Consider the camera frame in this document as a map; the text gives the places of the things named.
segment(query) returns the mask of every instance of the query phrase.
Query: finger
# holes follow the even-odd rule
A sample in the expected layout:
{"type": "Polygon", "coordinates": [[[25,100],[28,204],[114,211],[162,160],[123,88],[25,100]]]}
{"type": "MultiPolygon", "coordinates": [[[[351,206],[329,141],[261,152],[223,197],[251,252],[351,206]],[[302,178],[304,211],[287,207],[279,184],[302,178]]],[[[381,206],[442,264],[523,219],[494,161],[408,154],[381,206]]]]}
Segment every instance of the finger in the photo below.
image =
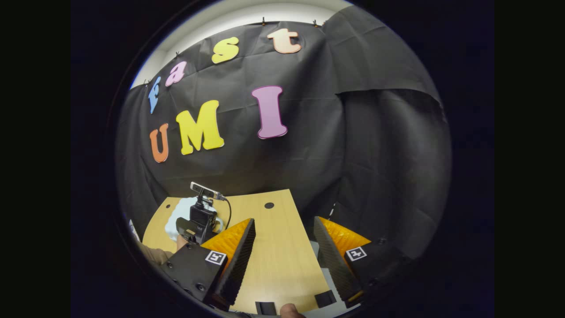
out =
{"type": "Polygon", "coordinates": [[[296,306],[294,304],[286,304],[282,306],[280,313],[281,318],[306,318],[303,314],[296,310],[296,306]]]}

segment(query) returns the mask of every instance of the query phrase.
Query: black fabric backdrop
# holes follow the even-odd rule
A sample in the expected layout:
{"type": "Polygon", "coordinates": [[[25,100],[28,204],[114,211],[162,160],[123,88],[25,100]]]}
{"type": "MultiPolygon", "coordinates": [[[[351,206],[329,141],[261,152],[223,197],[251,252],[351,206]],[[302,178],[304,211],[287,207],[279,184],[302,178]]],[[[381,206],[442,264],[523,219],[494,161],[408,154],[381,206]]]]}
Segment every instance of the black fabric backdrop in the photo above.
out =
{"type": "Polygon", "coordinates": [[[308,233],[313,216],[375,240],[387,238],[418,257],[444,209],[450,139],[440,98],[423,65],[381,21],[351,6],[322,27],[295,22],[244,25],[181,52],[125,102],[116,141],[120,204],[140,237],[167,196],[188,197],[192,181],[242,195],[289,188],[308,233]],[[298,32],[302,49],[274,50],[269,33],[298,32]],[[214,45],[239,38],[236,58],[215,65],[214,45]],[[187,61],[169,87],[172,67],[187,61]],[[158,103],[149,90],[160,76],[158,103]],[[251,91],[279,85],[283,137],[262,140],[251,91]],[[176,116],[218,100],[225,145],[182,155],[176,116]],[[153,159],[149,133],[168,123],[169,156],[153,159]]]}

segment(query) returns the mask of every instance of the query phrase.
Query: white cloth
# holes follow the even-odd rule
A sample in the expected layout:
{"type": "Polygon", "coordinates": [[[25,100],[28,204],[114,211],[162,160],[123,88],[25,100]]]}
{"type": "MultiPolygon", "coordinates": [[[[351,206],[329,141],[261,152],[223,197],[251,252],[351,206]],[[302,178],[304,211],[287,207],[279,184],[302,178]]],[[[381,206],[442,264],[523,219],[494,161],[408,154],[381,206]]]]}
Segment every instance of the white cloth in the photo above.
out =
{"type": "MultiPolygon", "coordinates": [[[[176,230],[176,220],[179,217],[190,220],[190,207],[196,203],[197,197],[185,197],[180,199],[179,203],[171,213],[171,217],[165,224],[165,232],[167,235],[176,242],[176,238],[179,236],[179,232],[176,230]]],[[[209,206],[204,202],[204,207],[210,211],[216,211],[214,207],[209,206]]]]}

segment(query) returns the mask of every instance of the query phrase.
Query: black cable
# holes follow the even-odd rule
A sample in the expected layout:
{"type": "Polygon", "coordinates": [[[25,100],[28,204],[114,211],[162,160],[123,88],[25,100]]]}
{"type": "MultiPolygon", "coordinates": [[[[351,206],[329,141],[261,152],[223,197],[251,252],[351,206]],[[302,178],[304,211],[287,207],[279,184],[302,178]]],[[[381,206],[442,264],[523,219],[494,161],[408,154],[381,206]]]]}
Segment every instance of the black cable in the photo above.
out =
{"type": "Polygon", "coordinates": [[[229,200],[227,198],[225,199],[225,201],[228,203],[229,206],[229,219],[228,219],[228,223],[225,225],[224,231],[228,229],[229,222],[232,220],[232,205],[229,203],[229,200]]]}

